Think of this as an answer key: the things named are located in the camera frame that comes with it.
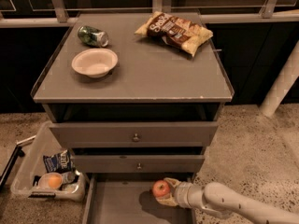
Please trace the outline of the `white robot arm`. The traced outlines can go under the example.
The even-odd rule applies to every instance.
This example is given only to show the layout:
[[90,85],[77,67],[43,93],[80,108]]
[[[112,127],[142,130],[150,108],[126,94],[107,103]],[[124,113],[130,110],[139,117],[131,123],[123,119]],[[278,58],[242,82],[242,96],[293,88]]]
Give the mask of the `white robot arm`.
[[166,177],[153,184],[152,193],[162,205],[199,209],[217,218],[237,213],[253,224],[299,224],[298,215],[243,196],[218,182],[199,186]]

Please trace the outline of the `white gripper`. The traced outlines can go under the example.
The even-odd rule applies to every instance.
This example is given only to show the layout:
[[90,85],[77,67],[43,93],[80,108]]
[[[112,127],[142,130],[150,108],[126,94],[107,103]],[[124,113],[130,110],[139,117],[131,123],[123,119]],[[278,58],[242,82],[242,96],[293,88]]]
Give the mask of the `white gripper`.
[[164,181],[173,189],[174,197],[171,193],[165,194],[161,197],[156,197],[156,201],[161,205],[166,206],[180,206],[182,208],[191,208],[191,205],[188,201],[188,193],[192,187],[192,183],[189,182],[180,182],[175,178],[166,177]]

